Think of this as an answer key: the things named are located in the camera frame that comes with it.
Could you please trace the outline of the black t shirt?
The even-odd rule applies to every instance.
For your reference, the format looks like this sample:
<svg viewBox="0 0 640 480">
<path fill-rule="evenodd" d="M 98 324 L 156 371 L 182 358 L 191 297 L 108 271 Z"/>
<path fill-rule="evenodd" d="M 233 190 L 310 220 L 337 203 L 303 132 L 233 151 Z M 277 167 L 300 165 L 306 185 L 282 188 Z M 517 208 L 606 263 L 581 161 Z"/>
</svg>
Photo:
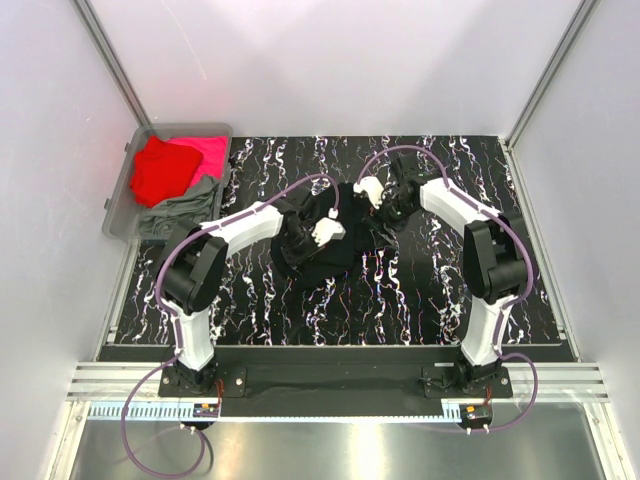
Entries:
<svg viewBox="0 0 640 480">
<path fill-rule="evenodd" d="M 338 222 L 346 234 L 324 246 L 317 255 L 298 268 L 276 268 L 293 279 L 302 289 L 314 288 L 323 281 L 352 271 L 357 259 L 365 253 L 394 248 L 396 239 L 392 230 L 381 230 L 372 221 L 371 205 L 367 198 L 355 195 L 353 184 L 342 182 L 337 189 L 328 188 L 314 195 L 306 187 L 298 187 L 292 193 L 275 202 L 281 213 L 317 214 L 320 219 L 338 202 Z"/>
</svg>

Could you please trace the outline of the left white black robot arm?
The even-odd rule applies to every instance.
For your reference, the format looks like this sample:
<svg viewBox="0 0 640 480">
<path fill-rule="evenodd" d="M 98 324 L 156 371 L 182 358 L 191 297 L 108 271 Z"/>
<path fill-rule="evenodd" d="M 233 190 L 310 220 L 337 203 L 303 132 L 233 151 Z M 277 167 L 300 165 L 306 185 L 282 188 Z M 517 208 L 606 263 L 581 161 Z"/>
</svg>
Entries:
<svg viewBox="0 0 640 480">
<path fill-rule="evenodd" d="M 173 229 L 157 263 L 156 303 L 170 316 L 177 361 L 165 369 L 167 383 L 196 396 L 216 385 L 209 308 L 217 297 L 227 259 L 263 240 L 282 274 L 295 277 L 331 241 L 325 226 L 337 211 L 320 202 L 285 196 L 256 202 L 234 215 L 196 224 L 181 221 Z"/>
</svg>

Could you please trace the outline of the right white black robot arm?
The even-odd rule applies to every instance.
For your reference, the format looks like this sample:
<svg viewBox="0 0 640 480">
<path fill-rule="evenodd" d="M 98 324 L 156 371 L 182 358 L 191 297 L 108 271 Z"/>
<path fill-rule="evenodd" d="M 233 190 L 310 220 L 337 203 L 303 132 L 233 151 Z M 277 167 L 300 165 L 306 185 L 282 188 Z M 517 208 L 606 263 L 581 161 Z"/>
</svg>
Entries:
<svg viewBox="0 0 640 480">
<path fill-rule="evenodd" d="M 396 183 L 383 186 L 369 167 L 391 152 L 413 150 L 436 163 L 437 173 L 425 172 L 418 160 L 390 161 Z M 419 210 L 436 215 L 463 237 L 462 276 L 472 305 L 460 353 L 441 377 L 424 383 L 440 390 L 456 389 L 476 396 L 486 389 L 506 356 L 501 341 L 514 305 L 533 289 L 533 261 L 526 225 L 518 214 L 506 214 L 474 199 L 448 178 L 442 162 L 423 147 L 401 145 L 375 154 L 354 186 L 369 198 L 372 216 L 382 225 L 399 228 Z"/>
</svg>

